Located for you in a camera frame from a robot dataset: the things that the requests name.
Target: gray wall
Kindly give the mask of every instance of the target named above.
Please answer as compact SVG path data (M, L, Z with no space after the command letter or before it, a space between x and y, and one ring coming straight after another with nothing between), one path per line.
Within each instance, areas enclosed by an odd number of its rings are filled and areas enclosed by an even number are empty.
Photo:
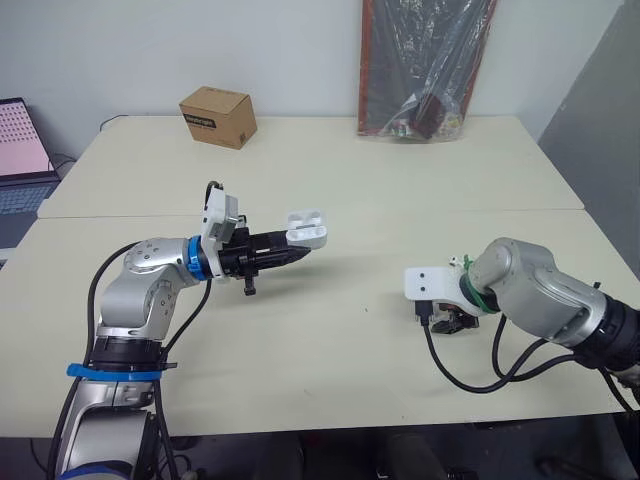
M540 147L640 278L640 2L627 0Z

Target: tabletop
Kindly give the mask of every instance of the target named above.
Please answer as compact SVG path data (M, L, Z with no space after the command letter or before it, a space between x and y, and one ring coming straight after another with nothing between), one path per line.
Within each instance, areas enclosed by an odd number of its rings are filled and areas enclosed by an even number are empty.
M198 208L201 199L189 210ZM199 318L172 351L163 378L174 435L513 420L619 411L600 376L575 364L491 395L451 385L429 357L403 296L403 270L480 254L496 237L547 246L558 267L639 307L640 284L584 211L356 211L328 205L328 243L303 260L265 271L257 294L243 284L214 286ZM277 215L246 211L252 231L278 229ZM89 282L121 245L197 232L198 216L41 219L0 270L0 416L3 436L50 436L70 384L66 366L82 359ZM115 277L105 274L98 289ZM184 290L170 334L198 303ZM468 383L495 380L490 347L497 319L438 336L443 362ZM503 338L507 365L534 339L513 325ZM532 366L565 352L545 346Z
M193 215L209 180L254 211L292 203L428 211L582 209L515 117L470 117L455 142L358 137L353 118L259 118L242 150L191 138L182 117L118 118L39 210L41 218Z

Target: brown box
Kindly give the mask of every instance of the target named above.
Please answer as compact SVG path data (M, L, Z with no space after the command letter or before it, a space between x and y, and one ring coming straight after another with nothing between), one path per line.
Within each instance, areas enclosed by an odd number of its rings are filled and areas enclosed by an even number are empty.
M240 149L257 129L246 93L201 87L180 102L180 110L199 142Z

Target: laptop keyboard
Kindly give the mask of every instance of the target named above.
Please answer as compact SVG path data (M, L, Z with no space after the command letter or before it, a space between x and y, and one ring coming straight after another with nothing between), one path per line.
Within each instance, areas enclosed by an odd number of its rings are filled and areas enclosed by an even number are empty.
M35 212L51 190L51 185L0 189L0 215Z

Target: black cable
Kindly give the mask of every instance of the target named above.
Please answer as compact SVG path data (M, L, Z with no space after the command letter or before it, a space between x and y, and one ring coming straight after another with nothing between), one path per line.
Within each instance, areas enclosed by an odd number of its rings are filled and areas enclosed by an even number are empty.
M58 417L58 423L56 424L56 429L53 432L51 446L49 447L49 457L47 459L47 480L55 480L56 462L58 461L58 451L60 450L62 429L64 428L64 424L67 421L69 408L71 407L71 402L73 402L73 398L76 395L79 384L80 377L76 377L73 380L71 388L69 388L69 393L67 393L67 398L65 398L64 404L62 405L62 410L60 411L60 416Z
M132 242L113 252L109 256L109 258L107 258L103 262L103 264L100 265L100 268L93 276L93 280L91 280L91 285L89 285L89 294L87 295L87 347L84 353L84 360L82 361L82 365L84 365L85 367L89 366L89 359L91 358L91 351L93 350L93 343L95 339L95 299L96 288L98 287L100 277L102 277L104 271L109 267L109 265L113 263L116 258L130 250L134 245L137 245L138 243L140 242Z
M181 453L180 455L176 455L174 457L176 460L181 458L182 460L184 460L184 464L185 464L185 468L187 472L190 472L193 469L193 465L191 464L191 459L189 457L187 457L185 454ZM164 472L164 469L167 468L167 461L165 460L162 465L158 468L158 478L162 479L162 472Z
M31 449L31 456L33 457L33 461L36 462L36 465L38 465L38 468L40 468L40 470L42 470L46 474L47 468L44 465L42 465L42 463L40 462L40 459L38 458L38 455L36 454L36 447L33 444L33 438L29 439L29 448Z
M162 392L160 390L160 380L153 381L153 393L156 405L156 417L158 419L158 425L160 426L160 435L162 437L162 444L164 445L164 452L167 457L167 465L169 466L169 476L171 480L178 480L178 467L176 465L176 459L173 456L173 448L171 447L171 438L169 437L169 429L167 428L167 421L164 417L164 408L162 407Z
M52 153L51 156L52 157L63 157L63 158L66 158L70 162L76 162L78 160L77 158L72 157L71 155L67 155L66 153Z
M114 115L113 117L109 117L107 118L105 121L103 121L100 124L100 128L98 131L102 131L102 127L104 127L107 123L109 123L111 120L115 120L116 118L120 118L120 117L128 117L129 115L127 115L126 113L121 113L120 115Z
M500 380L498 380L497 382L491 385L487 385L486 387L474 387L472 385L467 385L466 383L462 383L460 380L454 377L442 364L442 362L440 361L440 358L438 358L438 354L436 353L436 349L433 345L433 339L431 338L429 325L424 326L424 334L427 337L427 345L429 346L429 352L431 353L431 357L433 358L433 361L435 362L436 367L438 367L438 370L440 370L440 372L456 387L461 388L462 390L470 393L491 393L501 389L513 379L516 372L529 359L529 357L533 355L533 353L537 349L539 349L541 346L547 343L547 341L544 339L540 339L536 342L533 342L523 352L523 354L520 355L520 357L518 357L518 359L515 361L513 366L509 369L509 371L506 373L506 375L503 378L501 378Z
M64 162L59 163L58 165L55 165L53 168L55 168L57 170L61 166L66 165L67 163L76 163L76 161L75 160L65 160Z
M500 317L500 322L498 323L496 334L493 337L493 347L491 348L491 366L493 367L493 371L499 378L503 378L505 376L504 373L502 373L502 370L500 369L500 363L498 361L498 351L500 349L500 339L502 338L502 332L504 331L504 327L506 324L507 324L507 317L506 315L503 314ZM520 375L515 375L511 381L524 382L526 380L531 380L532 378L537 377L541 373L546 372L547 370L549 370L552 367L555 367L556 365L575 361L577 358L578 357L573 354L560 355L556 358L552 358L551 360L544 362L541 365L538 365L537 367L529 370L528 372L522 373Z
M207 286L204 289L204 293L202 294L202 300L200 300L200 303L198 304L198 306L195 308L193 313L189 315L189 318L187 318L184 321L184 323L180 326L180 328L173 335L173 337L171 337L171 340L169 340L169 343L167 343L167 346L162 349L162 354L160 355L160 363L167 361L167 357L169 356L169 351L173 348L173 346L176 344L180 336L182 336L184 331L189 327L189 325L191 325L191 322L193 322L195 318L198 316L198 314L202 311L205 303L207 303L207 300L209 299L210 293L211 293L211 280L209 279L207 280Z
M600 375L602 375L602 378L604 378L604 381L607 383L607 387L609 387L611 394L616 398L620 406L624 408L625 412L632 413L634 411L633 408L624 399L624 397L620 393L620 390L618 390L618 387L616 387L616 384L613 383L611 374L607 371L607 369L604 367L598 367L598 371L600 372Z

